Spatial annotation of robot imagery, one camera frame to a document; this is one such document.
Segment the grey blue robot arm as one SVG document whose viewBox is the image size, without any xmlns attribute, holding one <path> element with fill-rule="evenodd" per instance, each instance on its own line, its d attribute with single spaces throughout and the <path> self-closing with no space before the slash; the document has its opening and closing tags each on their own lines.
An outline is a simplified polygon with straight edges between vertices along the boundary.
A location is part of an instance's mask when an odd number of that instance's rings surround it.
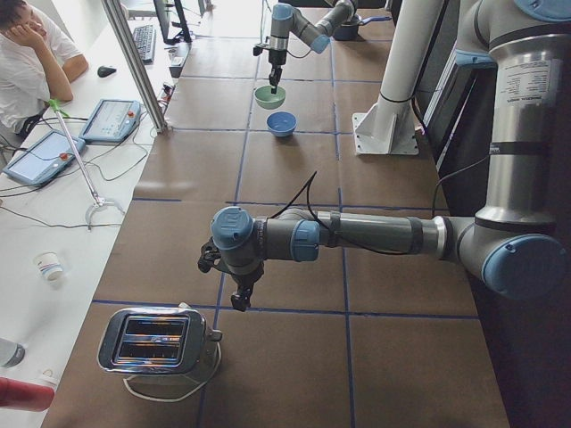
<svg viewBox="0 0 571 428">
<path fill-rule="evenodd" d="M 269 85 L 254 93 L 258 105 L 274 110 L 285 100 L 279 93 L 279 83 L 282 67 L 286 64 L 290 35 L 297 36 L 312 52 L 320 54 L 329 45 L 335 30 L 352 19 L 356 10 L 355 1 L 334 1 L 331 11 L 313 24 L 290 4 L 273 6 L 269 38 L 253 48 L 254 55 L 266 50 L 271 65 Z M 319 220 L 315 211 L 293 210 L 289 206 L 263 220 L 247 215 L 245 225 L 249 233 L 249 249 L 246 251 L 249 271 L 233 275 L 237 291 L 231 296 L 233 307 L 240 311 L 251 306 L 253 287 L 263 275 L 266 259 L 313 261 L 319 254 L 322 233 L 327 232 L 329 237 L 334 235 L 332 227 Z"/>
<path fill-rule="evenodd" d="M 545 209 L 550 97 L 564 75 L 570 21 L 536 19 L 510 1 L 465 3 L 482 44 L 471 54 L 499 69 L 493 139 L 480 158 L 487 203 L 472 217 L 435 209 L 442 179 L 412 127 L 414 93 L 443 1 L 401 8 L 377 102 L 352 116 L 341 138 L 341 185 L 332 203 L 287 203 L 255 218 L 247 196 L 216 213 L 197 261 L 234 281 L 231 305 L 246 311 L 261 284 L 262 308 L 371 317 L 453 301 L 451 276 L 473 276 L 513 302 L 539 300 L 566 275 L 567 254 Z"/>
</svg>

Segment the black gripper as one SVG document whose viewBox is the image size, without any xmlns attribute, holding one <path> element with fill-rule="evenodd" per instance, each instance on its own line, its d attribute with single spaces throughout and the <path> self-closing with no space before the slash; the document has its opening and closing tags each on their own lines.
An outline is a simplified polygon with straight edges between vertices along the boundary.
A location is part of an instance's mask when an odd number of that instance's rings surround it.
<svg viewBox="0 0 571 428">
<path fill-rule="evenodd" d="M 264 273 L 264 262 L 253 251 L 222 251 L 212 238 L 201 247 L 197 267 L 202 273 L 216 269 L 232 277 L 237 285 L 230 298 L 234 310 L 251 307 L 254 285 Z"/>
<path fill-rule="evenodd" d="M 269 83 L 271 93 L 275 95 L 281 79 L 281 67 L 286 64 L 286 49 L 278 49 L 271 47 L 270 44 L 258 43 L 253 47 L 252 54 L 254 56 L 259 56 L 263 51 L 267 51 L 269 53 L 269 63 L 272 66 L 269 74 Z"/>
</svg>

